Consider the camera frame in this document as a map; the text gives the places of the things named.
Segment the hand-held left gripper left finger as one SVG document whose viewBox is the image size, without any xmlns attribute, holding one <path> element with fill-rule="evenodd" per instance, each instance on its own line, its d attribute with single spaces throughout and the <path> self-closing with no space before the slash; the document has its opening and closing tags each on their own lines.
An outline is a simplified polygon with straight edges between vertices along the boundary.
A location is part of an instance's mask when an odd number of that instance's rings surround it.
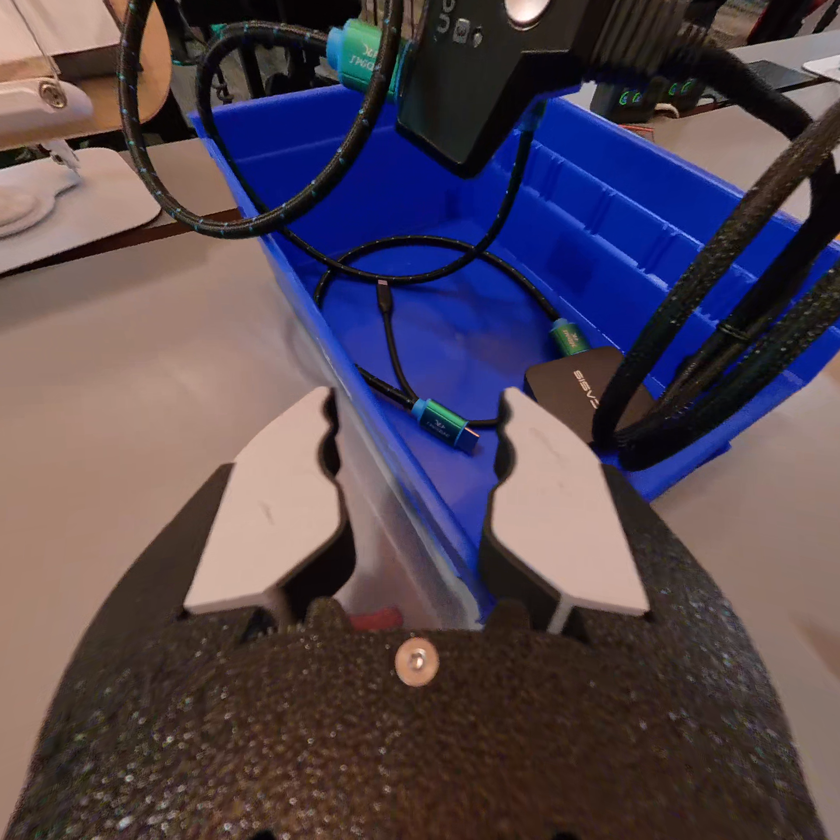
<svg viewBox="0 0 840 840">
<path fill-rule="evenodd" d="M 356 565 L 336 442 L 333 389 L 318 386 L 237 455 L 184 609 L 192 615 L 258 607 L 304 617 Z"/>
</svg>

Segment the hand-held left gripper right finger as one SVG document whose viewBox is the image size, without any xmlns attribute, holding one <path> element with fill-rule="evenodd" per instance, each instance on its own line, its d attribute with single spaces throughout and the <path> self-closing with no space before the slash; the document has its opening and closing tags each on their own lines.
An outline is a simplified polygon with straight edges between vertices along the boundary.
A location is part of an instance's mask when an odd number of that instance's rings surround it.
<svg viewBox="0 0 840 840">
<path fill-rule="evenodd" d="M 574 609 L 640 618 L 648 594 L 602 463 L 524 392 L 500 394 L 496 484 L 487 499 L 479 577 L 523 605 L 533 629 L 561 634 Z"/>
</svg>

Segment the blue plastic bin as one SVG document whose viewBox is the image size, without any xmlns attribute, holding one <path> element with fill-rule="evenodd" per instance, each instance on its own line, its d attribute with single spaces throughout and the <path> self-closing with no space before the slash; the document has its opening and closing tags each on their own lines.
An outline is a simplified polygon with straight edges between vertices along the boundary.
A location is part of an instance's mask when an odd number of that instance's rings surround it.
<svg viewBox="0 0 840 840">
<path fill-rule="evenodd" d="M 276 207 L 309 186 L 332 158 L 361 108 L 362 95 L 333 86 L 219 107 L 219 135 L 248 184 Z M 461 180 L 395 129 L 386 105 L 351 172 L 292 230 L 338 258 L 394 236 L 477 243 L 497 214 L 516 156 L 512 133 L 475 179 Z M 743 191 L 648 140 L 551 100 L 532 142 L 516 202 L 490 252 L 524 275 L 558 314 L 549 316 L 502 269 L 478 259 L 447 278 L 394 289 L 395 339 L 417 394 L 464 418 L 497 413 L 499 395 L 523 386 L 531 366 L 555 357 L 550 323 L 566 317 L 595 349 L 626 353 L 677 279 L 742 199 Z M 800 226 L 779 212 L 734 261 L 689 317 L 645 381 L 658 396 L 676 366 L 711 335 Z M 356 365 L 392 376 L 373 286 L 336 279 L 323 309 L 312 293 L 326 270 L 279 234 L 261 240 L 277 283 L 306 325 L 336 384 L 348 425 L 363 429 L 388 480 L 405 501 L 441 573 L 472 625 L 493 601 L 476 577 L 488 493 L 495 483 L 497 435 L 484 430 L 472 455 L 424 431 L 410 412 L 374 394 Z M 838 322 L 723 425 L 676 456 L 625 473 L 652 501 L 814 379 L 838 352 Z"/>
</svg>

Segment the small black adapter box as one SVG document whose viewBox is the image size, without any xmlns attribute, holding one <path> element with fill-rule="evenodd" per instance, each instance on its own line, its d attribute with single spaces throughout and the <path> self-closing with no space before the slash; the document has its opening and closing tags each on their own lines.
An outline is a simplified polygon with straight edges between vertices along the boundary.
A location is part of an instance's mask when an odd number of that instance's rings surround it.
<svg viewBox="0 0 840 840">
<path fill-rule="evenodd" d="M 523 389 L 543 409 L 593 446 L 593 417 L 624 357 L 605 346 L 529 367 Z"/>
</svg>

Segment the black flat phone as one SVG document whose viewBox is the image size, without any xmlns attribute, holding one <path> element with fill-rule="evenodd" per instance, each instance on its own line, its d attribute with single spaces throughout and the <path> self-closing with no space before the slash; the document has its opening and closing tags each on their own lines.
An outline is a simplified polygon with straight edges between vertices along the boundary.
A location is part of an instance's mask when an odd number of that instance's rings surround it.
<svg viewBox="0 0 840 840">
<path fill-rule="evenodd" d="M 782 66 L 767 59 L 749 62 L 748 68 L 771 89 L 781 92 L 807 88 L 821 82 L 819 77 L 811 73 Z"/>
</svg>

